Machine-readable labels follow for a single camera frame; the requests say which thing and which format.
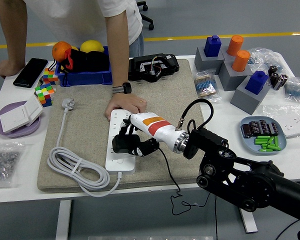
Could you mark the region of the person's left hand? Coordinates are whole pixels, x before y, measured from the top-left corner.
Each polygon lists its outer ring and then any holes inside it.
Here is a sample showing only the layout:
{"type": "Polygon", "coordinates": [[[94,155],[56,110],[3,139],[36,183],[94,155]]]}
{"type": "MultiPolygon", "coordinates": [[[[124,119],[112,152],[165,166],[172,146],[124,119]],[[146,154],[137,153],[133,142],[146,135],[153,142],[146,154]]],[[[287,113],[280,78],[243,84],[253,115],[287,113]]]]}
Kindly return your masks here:
{"type": "Polygon", "coordinates": [[[147,108],[147,101],[132,93],[114,93],[105,109],[104,115],[108,121],[111,113],[116,109],[127,110],[132,114],[144,113],[147,108]]]}

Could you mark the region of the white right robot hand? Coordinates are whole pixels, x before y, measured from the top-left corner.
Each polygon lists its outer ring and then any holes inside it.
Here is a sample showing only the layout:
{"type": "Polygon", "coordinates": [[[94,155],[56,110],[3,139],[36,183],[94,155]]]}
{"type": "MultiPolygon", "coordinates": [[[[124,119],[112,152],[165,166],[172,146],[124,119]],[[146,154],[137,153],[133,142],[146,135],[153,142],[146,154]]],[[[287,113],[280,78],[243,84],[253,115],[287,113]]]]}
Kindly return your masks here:
{"type": "Polygon", "coordinates": [[[119,134],[112,140],[113,151],[134,156],[147,156],[166,143],[174,153],[181,153],[188,134],[153,112],[131,114],[123,119],[119,134]]]}

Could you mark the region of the person's right hand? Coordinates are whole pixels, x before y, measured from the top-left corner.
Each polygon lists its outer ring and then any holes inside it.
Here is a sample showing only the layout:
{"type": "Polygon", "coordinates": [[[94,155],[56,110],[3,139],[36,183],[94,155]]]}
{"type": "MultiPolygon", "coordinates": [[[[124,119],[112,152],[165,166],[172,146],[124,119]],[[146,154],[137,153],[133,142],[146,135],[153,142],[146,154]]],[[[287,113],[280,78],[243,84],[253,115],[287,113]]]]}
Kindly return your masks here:
{"type": "Polygon", "coordinates": [[[12,60],[2,60],[0,62],[0,77],[6,78],[16,75],[25,66],[25,62],[14,62],[12,60]]]}

